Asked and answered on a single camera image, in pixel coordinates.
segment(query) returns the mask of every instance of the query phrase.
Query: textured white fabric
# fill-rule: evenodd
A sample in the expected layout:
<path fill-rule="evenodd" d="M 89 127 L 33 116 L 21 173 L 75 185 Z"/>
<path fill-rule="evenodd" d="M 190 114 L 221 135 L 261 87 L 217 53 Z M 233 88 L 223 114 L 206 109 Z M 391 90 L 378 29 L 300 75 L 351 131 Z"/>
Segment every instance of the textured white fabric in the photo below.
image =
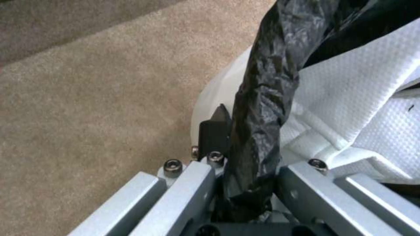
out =
<path fill-rule="evenodd" d="M 420 19 L 300 71 L 291 114 L 280 131 L 282 164 L 317 158 L 337 176 L 363 172 L 380 181 L 420 184 L 420 96 L 401 91 L 420 81 L 419 39 Z M 220 103 L 232 112 L 249 52 L 200 94 L 193 145 L 200 122 Z"/>
<path fill-rule="evenodd" d="M 366 158 L 372 168 L 383 175 L 380 180 L 420 184 L 420 89 L 391 97 L 352 146 L 364 149 L 364 153 L 374 151 Z M 362 170 L 362 165 L 355 163 L 351 171 Z M 335 169 L 334 173 L 341 176 L 349 171 L 345 166 Z"/>

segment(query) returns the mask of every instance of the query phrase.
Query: metal frame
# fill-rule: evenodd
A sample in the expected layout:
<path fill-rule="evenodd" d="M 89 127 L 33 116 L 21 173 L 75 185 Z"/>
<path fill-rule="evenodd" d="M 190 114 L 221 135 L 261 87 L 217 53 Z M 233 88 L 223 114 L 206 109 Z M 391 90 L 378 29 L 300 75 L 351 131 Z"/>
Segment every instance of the metal frame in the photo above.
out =
<path fill-rule="evenodd" d="M 179 235 L 191 219 L 203 216 L 213 197 L 214 185 L 214 169 L 191 162 L 130 235 Z"/>
<path fill-rule="evenodd" d="M 420 235 L 420 209 L 364 174 L 335 183 L 403 235 Z"/>
<path fill-rule="evenodd" d="M 165 192 L 164 180 L 138 173 L 69 236 L 119 236 L 129 234 Z"/>
<path fill-rule="evenodd" d="M 281 203 L 273 210 L 284 204 L 276 214 L 288 217 L 275 221 L 273 213 L 275 224 L 250 225 L 210 222 L 206 210 L 216 183 L 210 165 L 191 162 L 163 195 L 162 179 L 139 173 L 70 235 L 195 235 L 202 226 L 229 235 L 277 230 L 290 235 L 302 225 L 320 235 L 420 234 L 420 209 L 399 195 L 365 175 L 334 180 L 323 174 L 305 162 L 282 167 L 275 190 Z"/>
<path fill-rule="evenodd" d="M 399 235 L 305 162 L 280 169 L 276 194 L 301 223 L 321 219 L 339 235 Z"/>

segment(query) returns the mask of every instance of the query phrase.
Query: black plastic part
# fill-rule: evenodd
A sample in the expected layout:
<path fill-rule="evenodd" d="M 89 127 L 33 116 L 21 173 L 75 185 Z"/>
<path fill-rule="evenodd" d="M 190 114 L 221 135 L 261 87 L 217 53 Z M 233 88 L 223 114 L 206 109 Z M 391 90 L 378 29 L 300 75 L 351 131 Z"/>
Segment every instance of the black plastic part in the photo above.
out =
<path fill-rule="evenodd" d="M 223 104 L 214 111 L 210 120 L 200 123 L 198 134 L 198 161 L 210 152 L 220 152 L 225 157 L 229 150 L 231 118 Z"/>

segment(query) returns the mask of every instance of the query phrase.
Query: black plastic bag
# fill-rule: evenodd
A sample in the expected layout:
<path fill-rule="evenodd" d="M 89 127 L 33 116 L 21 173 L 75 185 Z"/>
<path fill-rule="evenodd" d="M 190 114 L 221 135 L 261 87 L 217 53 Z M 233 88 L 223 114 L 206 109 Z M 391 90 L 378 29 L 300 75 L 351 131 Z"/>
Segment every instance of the black plastic bag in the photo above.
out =
<path fill-rule="evenodd" d="M 298 71 L 336 28 L 338 5 L 336 0 L 278 0 L 262 20 L 235 97 L 218 219 L 243 222 L 269 210 L 281 158 L 279 129 L 290 113 Z M 348 9 L 342 11 L 346 16 L 359 10 Z"/>

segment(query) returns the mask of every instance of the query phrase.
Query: silver metal plate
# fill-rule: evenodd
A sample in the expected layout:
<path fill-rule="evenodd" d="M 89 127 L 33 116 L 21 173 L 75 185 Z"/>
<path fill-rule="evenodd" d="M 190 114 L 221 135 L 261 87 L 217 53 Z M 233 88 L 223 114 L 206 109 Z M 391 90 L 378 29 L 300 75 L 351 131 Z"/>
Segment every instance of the silver metal plate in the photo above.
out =
<path fill-rule="evenodd" d="M 190 219 L 202 217 L 212 199 L 214 185 L 214 169 L 191 162 L 130 235 L 179 235 Z"/>
<path fill-rule="evenodd" d="M 164 180 L 139 172 L 69 236 L 128 235 L 165 190 Z"/>
<path fill-rule="evenodd" d="M 420 235 L 420 209 L 364 174 L 335 180 L 354 199 L 403 235 Z"/>
<path fill-rule="evenodd" d="M 276 195 L 301 223 L 321 219 L 339 235 L 399 235 L 305 162 L 280 169 Z"/>

